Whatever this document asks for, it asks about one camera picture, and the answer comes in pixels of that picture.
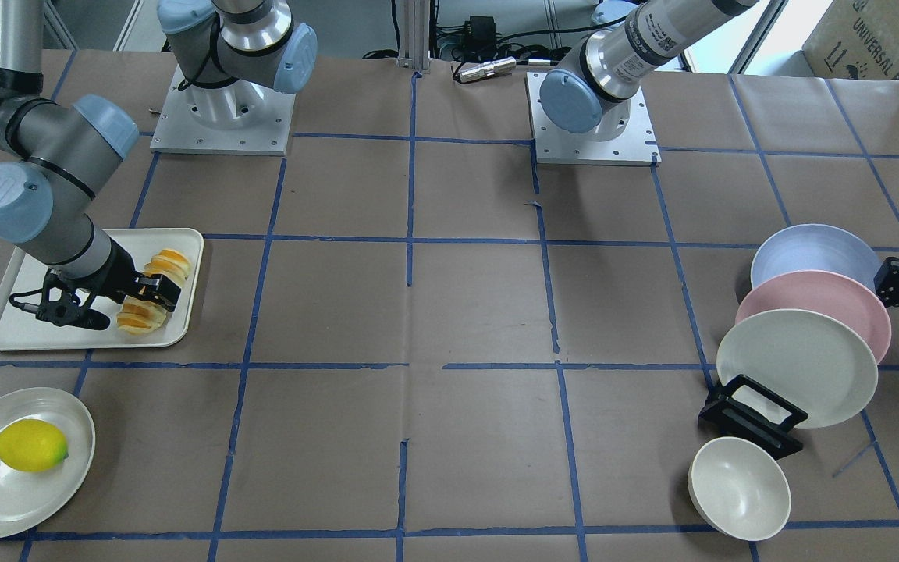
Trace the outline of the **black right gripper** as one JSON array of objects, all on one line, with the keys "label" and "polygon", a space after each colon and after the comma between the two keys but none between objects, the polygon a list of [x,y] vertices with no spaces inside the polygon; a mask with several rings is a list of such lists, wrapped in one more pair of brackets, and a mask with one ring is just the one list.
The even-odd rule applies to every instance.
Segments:
[{"label": "black right gripper", "polygon": [[110,317],[92,305],[97,297],[121,304],[125,297],[157,304],[167,312],[175,311],[181,287],[164,274],[142,274],[134,267],[130,254],[117,242],[110,242],[108,257],[96,272],[82,278],[69,278],[59,269],[49,269],[39,290],[13,293],[9,303],[41,321],[58,327],[105,330]]}]

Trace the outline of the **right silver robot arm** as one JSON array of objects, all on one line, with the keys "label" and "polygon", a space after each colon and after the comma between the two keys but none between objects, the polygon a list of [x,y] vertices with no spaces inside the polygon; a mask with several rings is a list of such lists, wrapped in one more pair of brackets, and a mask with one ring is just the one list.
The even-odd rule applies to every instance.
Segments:
[{"label": "right silver robot arm", "polygon": [[[104,330],[98,297],[120,305],[115,322],[150,333],[177,308],[187,257],[157,253],[143,268],[87,215],[88,205],[138,141],[135,121],[89,94],[64,107],[41,96],[40,1],[0,1],[0,237],[45,265],[39,301],[9,303],[38,321]],[[184,91],[207,126],[224,126],[215,99],[246,108],[260,89],[296,94],[309,82],[318,37],[286,1],[161,1],[157,18],[177,58]]]}]

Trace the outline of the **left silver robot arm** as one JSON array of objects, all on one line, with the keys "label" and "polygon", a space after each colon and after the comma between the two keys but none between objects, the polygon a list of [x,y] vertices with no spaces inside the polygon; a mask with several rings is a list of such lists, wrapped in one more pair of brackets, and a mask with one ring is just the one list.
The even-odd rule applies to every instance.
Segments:
[{"label": "left silver robot arm", "polygon": [[[656,165],[640,82],[686,48],[752,7],[750,1],[649,1],[599,23],[559,66],[528,75],[529,112],[540,160]],[[753,287],[789,272],[852,278],[885,307],[899,308],[899,258],[880,260],[856,236],[827,225],[790,226],[759,247]]]}]

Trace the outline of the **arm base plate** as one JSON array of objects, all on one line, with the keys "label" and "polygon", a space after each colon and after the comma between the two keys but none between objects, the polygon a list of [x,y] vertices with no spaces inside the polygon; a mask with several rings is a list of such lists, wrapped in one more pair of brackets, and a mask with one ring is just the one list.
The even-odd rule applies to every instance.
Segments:
[{"label": "arm base plate", "polygon": [[[663,160],[642,87],[617,105],[588,103],[592,90],[563,87],[559,77],[534,72],[527,74],[527,90],[538,163],[656,166]],[[543,106],[545,99],[574,101],[575,108],[564,110],[557,124]]]},{"label": "arm base plate", "polygon": [[186,155],[286,155],[295,94],[246,81],[214,90],[180,90],[183,79],[177,68],[150,149]]}]

